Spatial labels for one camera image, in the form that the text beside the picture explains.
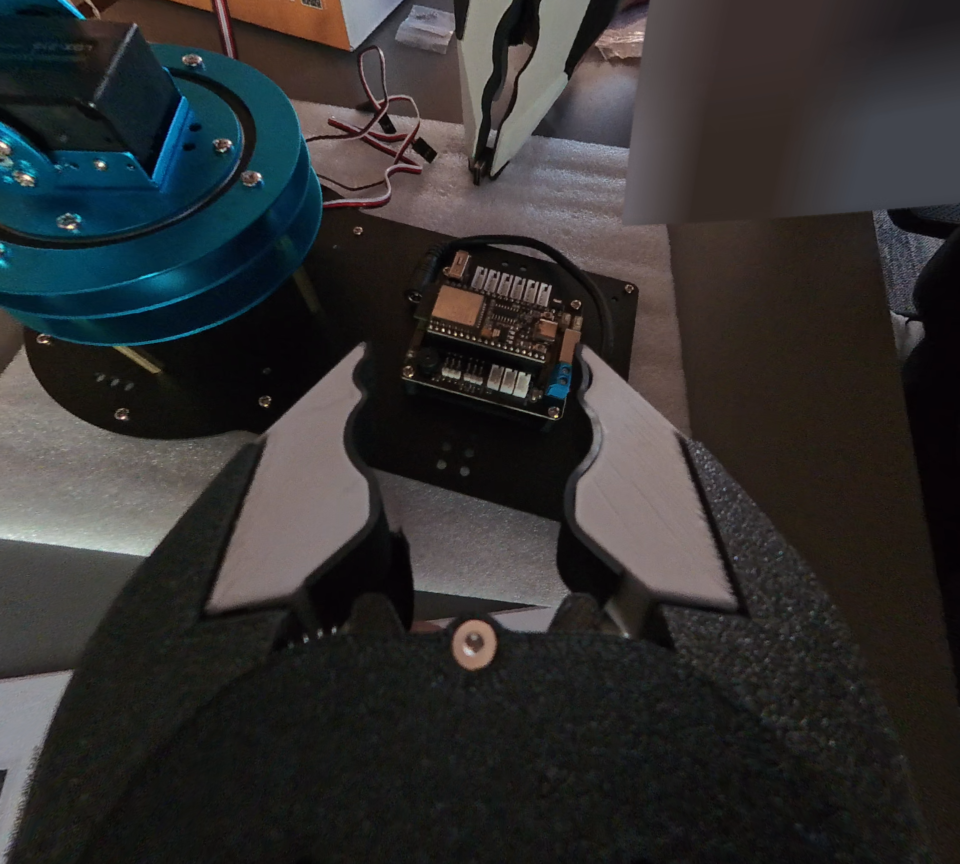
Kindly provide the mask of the grey desk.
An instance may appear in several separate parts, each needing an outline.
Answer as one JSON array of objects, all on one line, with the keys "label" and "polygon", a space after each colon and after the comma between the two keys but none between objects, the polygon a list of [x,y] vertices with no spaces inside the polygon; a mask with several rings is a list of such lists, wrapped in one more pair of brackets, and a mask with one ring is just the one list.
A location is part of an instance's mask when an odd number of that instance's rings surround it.
[{"label": "grey desk", "polygon": [[[455,55],[371,38],[390,88],[461,120]],[[354,55],[237,22],[290,96],[353,106]],[[541,135],[629,143],[637,63],[588,58]],[[814,570],[855,634],[912,766],[930,845],[958,862],[958,708],[870,213],[671,226],[690,434]],[[138,556],[2,540],[2,677],[68,668]]]}]

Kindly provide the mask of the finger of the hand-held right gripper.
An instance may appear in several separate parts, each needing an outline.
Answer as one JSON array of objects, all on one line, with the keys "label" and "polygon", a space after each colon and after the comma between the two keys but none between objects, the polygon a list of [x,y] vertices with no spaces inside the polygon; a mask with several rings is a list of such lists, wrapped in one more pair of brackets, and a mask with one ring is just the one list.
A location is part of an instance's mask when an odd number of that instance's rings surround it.
[{"label": "finger of the hand-held right gripper", "polygon": [[545,117],[569,81],[571,48],[591,0],[539,0],[533,52],[515,84],[498,129],[489,173],[498,175]]},{"label": "finger of the hand-held right gripper", "polygon": [[519,22],[524,0],[456,0],[458,61],[462,93],[464,149],[468,164],[488,157],[491,103],[506,76],[510,31]]}]

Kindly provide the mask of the white foam sheet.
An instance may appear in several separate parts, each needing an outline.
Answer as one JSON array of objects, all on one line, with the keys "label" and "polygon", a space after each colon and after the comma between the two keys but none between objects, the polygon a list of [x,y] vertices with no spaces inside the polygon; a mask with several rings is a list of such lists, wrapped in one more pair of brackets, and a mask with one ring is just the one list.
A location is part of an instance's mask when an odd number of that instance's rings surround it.
[{"label": "white foam sheet", "polygon": [[[585,270],[639,281],[629,381],[690,434],[669,243],[664,226],[621,220],[628,150],[531,138],[493,183],[474,186],[459,125],[426,121],[438,158],[400,175],[376,215],[447,234],[543,239]],[[234,452],[243,431],[144,440],[75,418],[19,353],[2,374],[2,540],[150,554]],[[378,473],[390,525],[411,547],[414,587],[520,605],[557,605],[556,522]]]}]

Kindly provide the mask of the small clear bag of washers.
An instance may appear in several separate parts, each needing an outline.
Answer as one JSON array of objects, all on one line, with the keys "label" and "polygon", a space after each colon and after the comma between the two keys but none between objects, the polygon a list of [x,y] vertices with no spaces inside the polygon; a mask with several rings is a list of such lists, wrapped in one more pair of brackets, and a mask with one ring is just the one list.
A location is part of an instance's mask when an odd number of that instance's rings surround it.
[{"label": "small clear bag of washers", "polygon": [[454,31],[452,12],[414,4],[398,26],[394,39],[419,50],[445,54]]}]

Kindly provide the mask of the blue toy robot arm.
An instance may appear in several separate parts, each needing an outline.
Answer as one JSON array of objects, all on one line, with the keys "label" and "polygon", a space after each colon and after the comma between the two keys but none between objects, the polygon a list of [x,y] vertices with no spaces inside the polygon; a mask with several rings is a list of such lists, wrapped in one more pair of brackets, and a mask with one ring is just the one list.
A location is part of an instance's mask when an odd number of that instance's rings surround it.
[{"label": "blue toy robot arm", "polygon": [[374,468],[558,521],[591,430],[408,392],[425,255],[521,266],[582,304],[628,374],[632,287],[523,236],[437,233],[339,206],[294,104],[219,53],[118,21],[2,18],[2,310],[47,393],[141,438],[263,434],[357,344]]}]

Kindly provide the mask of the controller circuit board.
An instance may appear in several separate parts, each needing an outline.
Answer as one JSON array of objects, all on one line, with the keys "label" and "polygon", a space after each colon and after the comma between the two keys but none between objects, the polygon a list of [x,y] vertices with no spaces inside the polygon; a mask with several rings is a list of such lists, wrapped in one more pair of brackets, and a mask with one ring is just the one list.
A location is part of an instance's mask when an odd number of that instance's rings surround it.
[{"label": "controller circuit board", "polygon": [[401,368],[408,392],[558,422],[583,329],[581,302],[566,302],[521,266],[486,266],[467,250],[441,260],[428,252],[406,292],[415,306]]}]

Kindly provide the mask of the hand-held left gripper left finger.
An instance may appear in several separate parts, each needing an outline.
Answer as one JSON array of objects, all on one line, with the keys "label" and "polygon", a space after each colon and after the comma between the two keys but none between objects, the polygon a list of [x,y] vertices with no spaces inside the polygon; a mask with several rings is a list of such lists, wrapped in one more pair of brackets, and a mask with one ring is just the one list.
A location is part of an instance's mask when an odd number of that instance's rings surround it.
[{"label": "hand-held left gripper left finger", "polygon": [[306,632],[345,624],[354,602],[408,632],[409,547],[391,534],[354,425],[366,402],[360,344],[259,439],[260,455],[234,521],[205,613],[285,608]]}]

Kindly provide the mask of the crumpled clear plastic bags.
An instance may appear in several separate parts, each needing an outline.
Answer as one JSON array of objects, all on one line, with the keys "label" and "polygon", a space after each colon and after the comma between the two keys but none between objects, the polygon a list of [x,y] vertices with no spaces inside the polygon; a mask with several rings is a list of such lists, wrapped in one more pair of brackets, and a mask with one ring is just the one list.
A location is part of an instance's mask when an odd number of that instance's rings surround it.
[{"label": "crumpled clear plastic bags", "polygon": [[642,2],[614,15],[594,42],[604,60],[629,60],[642,55],[648,13],[649,2]]}]

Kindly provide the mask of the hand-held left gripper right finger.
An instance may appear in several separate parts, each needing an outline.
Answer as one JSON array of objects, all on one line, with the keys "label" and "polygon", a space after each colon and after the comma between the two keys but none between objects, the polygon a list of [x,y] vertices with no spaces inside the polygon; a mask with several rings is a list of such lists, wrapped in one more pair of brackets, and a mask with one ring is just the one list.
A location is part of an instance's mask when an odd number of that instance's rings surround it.
[{"label": "hand-held left gripper right finger", "polygon": [[601,607],[630,638],[656,604],[738,613],[682,435],[593,349],[577,356],[593,438],[566,484],[563,518],[617,576]]}]

